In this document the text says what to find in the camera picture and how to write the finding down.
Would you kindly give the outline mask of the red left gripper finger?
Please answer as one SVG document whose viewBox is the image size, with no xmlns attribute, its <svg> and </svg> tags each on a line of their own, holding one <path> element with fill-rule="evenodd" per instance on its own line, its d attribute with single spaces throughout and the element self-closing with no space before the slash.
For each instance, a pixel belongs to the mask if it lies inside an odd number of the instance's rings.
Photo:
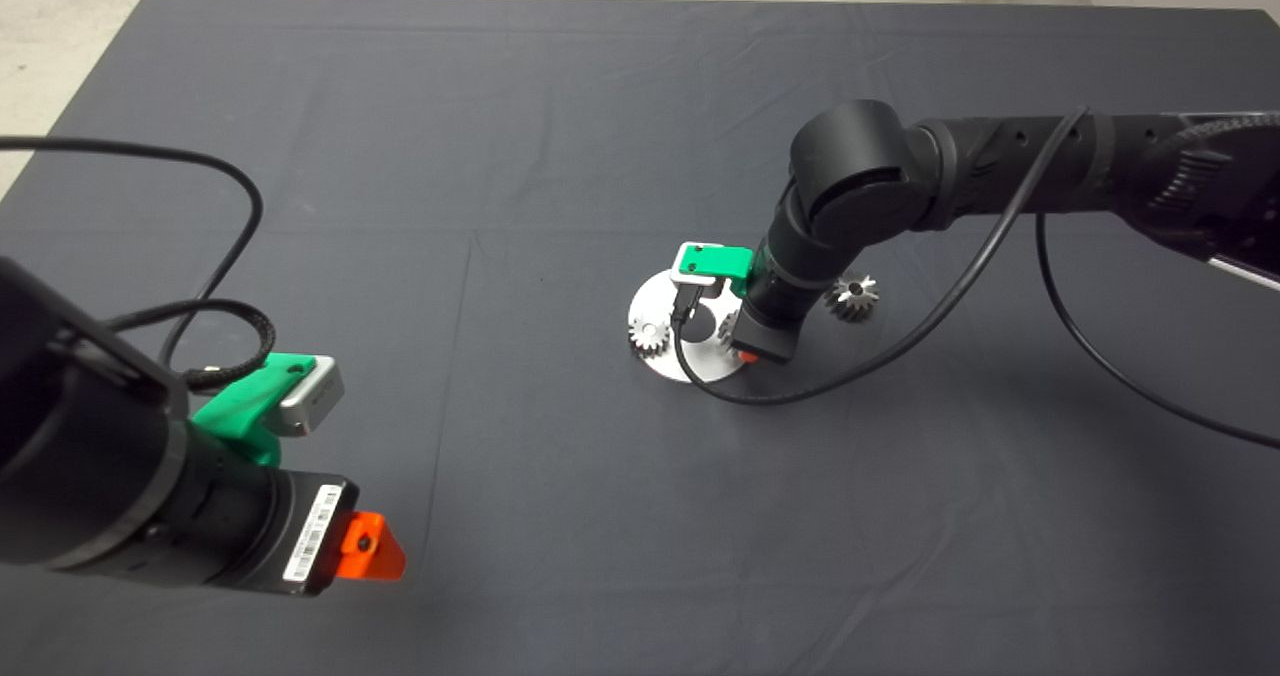
<svg viewBox="0 0 1280 676">
<path fill-rule="evenodd" d="M 337 579 L 394 583 L 403 577 L 406 565 L 406 553 L 383 515 L 351 515 L 340 540 Z"/>
</svg>

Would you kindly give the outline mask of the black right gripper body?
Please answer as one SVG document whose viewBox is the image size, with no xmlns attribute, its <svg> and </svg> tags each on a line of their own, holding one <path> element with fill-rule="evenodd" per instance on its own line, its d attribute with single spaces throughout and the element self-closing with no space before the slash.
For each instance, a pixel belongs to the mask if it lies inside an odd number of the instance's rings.
<svg viewBox="0 0 1280 676">
<path fill-rule="evenodd" d="M 799 348 L 803 321 L 776 321 L 760 316 L 750 303 L 741 306 L 730 329 L 730 344 L 772 364 L 791 362 Z"/>
</svg>

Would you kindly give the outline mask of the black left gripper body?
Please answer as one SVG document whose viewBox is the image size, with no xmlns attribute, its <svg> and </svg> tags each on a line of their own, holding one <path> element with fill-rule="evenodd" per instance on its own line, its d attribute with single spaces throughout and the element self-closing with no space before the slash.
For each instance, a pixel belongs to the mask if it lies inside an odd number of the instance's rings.
<svg viewBox="0 0 1280 676">
<path fill-rule="evenodd" d="M 319 597 L 337 579 L 358 485 L 334 474 L 275 470 L 268 526 L 239 567 L 239 589 Z"/>
</svg>

